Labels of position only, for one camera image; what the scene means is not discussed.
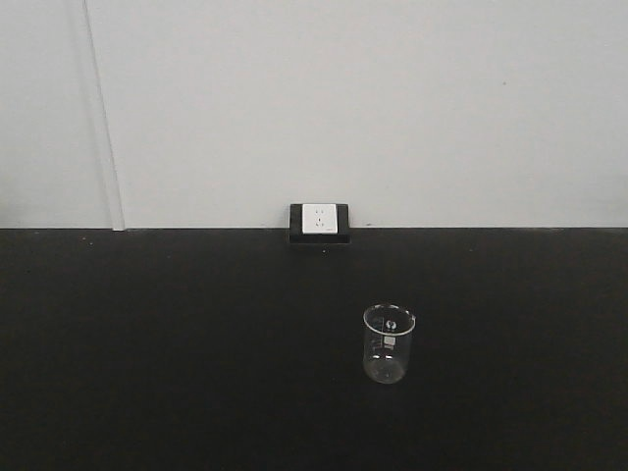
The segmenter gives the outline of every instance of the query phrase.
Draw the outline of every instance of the black countertop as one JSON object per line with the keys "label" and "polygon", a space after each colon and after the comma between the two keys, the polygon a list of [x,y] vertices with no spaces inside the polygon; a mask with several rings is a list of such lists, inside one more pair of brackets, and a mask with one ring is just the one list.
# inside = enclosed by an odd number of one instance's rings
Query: black countertop
{"label": "black countertop", "polygon": [[352,236],[0,232],[0,469],[628,469],[628,231]]}

